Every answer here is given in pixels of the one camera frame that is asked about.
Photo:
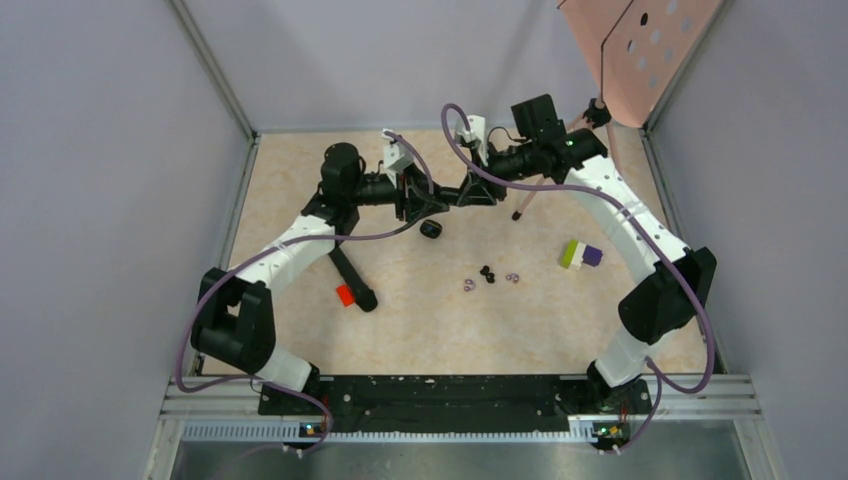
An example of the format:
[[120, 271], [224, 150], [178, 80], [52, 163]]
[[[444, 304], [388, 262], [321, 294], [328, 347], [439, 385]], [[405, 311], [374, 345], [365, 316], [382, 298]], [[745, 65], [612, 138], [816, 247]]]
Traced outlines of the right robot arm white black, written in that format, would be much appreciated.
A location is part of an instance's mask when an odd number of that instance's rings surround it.
[[[627, 397], [626, 384], [651, 369], [672, 389], [695, 394], [709, 383], [716, 343], [705, 311], [717, 260], [706, 247], [692, 249], [669, 232], [625, 182], [606, 147], [589, 129], [568, 131], [545, 94], [512, 108], [522, 142], [506, 150], [472, 132], [470, 117], [456, 104], [443, 106], [445, 139], [468, 169], [499, 187], [527, 192], [565, 191], [593, 217], [624, 260], [635, 283], [619, 303], [621, 322], [594, 360], [586, 385], [589, 404], [612, 412]], [[691, 319], [705, 336], [706, 366], [698, 383], [673, 382], [653, 355]]]

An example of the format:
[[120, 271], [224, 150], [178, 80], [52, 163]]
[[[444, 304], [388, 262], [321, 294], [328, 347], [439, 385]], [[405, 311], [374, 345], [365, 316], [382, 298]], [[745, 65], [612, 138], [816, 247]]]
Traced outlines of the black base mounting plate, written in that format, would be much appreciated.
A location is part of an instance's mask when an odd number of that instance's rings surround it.
[[335, 433], [566, 432], [592, 415], [620, 420], [651, 409], [636, 380], [607, 397], [582, 375], [337, 375], [308, 387], [311, 401], [261, 390], [262, 416], [333, 416]]

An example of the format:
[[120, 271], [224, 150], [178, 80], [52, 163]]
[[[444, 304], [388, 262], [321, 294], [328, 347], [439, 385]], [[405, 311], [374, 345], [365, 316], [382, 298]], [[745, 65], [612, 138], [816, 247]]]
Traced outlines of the pink tripod stand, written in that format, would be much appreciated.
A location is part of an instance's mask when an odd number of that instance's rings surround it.
[[612, 115], [601, 96], [589, 101], [588, 108], [569, 124], [555, 121], [550, 95], [536, 97], [512, 107], [519, 135], [520, 150], [542, 161], [541, 175], [556, 184], [564, 182], [571, 171], [597, 154], [605, 153], [617, 162], [620, 159]]

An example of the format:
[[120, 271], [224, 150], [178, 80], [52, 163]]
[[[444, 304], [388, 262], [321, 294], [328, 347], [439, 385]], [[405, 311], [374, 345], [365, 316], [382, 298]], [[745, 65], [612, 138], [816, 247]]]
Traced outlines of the black earbud pair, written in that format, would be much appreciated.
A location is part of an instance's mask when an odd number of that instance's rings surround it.
[[481, 274], [481, 275], [485, 278], [485, 280], [486, 280], [488, 283], [490, 283], [490, 284], [493, 284], [493, 283], [496, 281], [496, 276], [495, 276], [495, 274], [492, 272], [491, 267], [490, 267], [490, 266], [488, 266], [488, 265], [484, 265], [484, 266], [480, 269], [480, 274]]

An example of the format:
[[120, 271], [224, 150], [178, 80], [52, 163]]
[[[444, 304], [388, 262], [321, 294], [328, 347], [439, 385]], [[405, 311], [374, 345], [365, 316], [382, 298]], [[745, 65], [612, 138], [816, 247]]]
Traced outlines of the black glossy earbud charging case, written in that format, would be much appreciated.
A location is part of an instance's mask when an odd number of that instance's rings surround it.
[[419, 227], [420, 233], [429, 239], [437, 239], [443, 233], [443, 226], [432, 219], [424, 220]]

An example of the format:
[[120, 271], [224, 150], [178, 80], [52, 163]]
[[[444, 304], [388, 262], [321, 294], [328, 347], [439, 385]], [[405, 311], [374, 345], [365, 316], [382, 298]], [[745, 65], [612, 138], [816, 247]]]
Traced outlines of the black cylinder orange ends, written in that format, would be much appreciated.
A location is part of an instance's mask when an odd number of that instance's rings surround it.
[[329, 257], [345, 285], [351, 290], [355, 304], [363, 312], [372, 312], [378, 305], [375, 291], [367, 284], [340, 246], [336, 246]]

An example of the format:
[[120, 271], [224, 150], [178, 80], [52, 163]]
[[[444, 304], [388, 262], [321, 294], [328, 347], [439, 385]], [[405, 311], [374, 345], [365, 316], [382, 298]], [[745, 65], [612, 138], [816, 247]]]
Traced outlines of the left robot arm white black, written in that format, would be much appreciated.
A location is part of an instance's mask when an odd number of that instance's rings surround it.
[[370, 311], [376, 296], [340, 251], [348, 241], [371, 240], [353, 233], [362, 206], [391, 205], [400, 234], [438, 208], [437, 189], [426, 162], [402, 136], [386, 130], [382, 168], [369, 172], [358, 149], [336, 143], [325, 150], [320, 180], [293, 224], [259, 253], [202, 278], [198, 303], [187, 328], [197, 352], [235, 367], [246, 378], [281, 388], [283, 401], [297, 413], [319, 404], [318, 368], [277, 342], [273, 298], [311, 264], [329, 257], [353, 298]]

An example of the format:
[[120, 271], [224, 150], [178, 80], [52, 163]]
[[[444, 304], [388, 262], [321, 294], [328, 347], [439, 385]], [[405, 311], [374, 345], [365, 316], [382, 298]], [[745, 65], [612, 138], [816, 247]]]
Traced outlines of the black oval case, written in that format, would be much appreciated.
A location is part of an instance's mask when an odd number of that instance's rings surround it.
[[450, 207], [459, 206], [461, 192], [457, 188], [442, 187], [439, 189], [437, 197], [440, 202]]

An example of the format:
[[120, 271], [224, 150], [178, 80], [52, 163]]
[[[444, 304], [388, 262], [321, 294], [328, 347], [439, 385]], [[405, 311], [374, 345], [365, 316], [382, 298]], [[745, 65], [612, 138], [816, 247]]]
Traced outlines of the pink perforated board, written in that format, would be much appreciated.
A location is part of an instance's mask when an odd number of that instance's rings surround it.
[[567, 0], [557, 8], [612, 119], [639, 128], [722, 6], [720, 0]]

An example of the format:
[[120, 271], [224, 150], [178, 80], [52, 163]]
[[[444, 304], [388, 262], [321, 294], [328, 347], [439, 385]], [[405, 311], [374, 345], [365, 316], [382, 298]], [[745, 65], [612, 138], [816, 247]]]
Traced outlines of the green white purple block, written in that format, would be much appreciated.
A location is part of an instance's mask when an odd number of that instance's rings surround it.
[[579, 270], [583, 266], [598, 267], [603, 259], [603, 252], [594, 246], [576, 239], [570, 240], [559, 259], [559, 265], [570, 270]]

